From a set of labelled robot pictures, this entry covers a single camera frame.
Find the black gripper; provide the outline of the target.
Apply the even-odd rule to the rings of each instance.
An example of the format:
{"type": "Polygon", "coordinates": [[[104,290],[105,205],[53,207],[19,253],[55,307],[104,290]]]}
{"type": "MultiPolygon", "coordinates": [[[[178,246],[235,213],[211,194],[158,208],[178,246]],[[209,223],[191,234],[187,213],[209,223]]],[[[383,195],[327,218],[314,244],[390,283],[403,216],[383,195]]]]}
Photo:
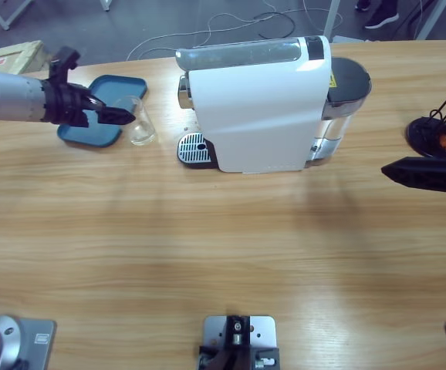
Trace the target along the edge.
{"type": "Polygon", "coordinates": [[[45,94],[43,122],[85,128],[89,121],[83,110],[94,111],[99,124],[124,126],[136,120],[130,111],[106,106],[81,85],[46,79],[42,81],[42,91],[45,94]]]}

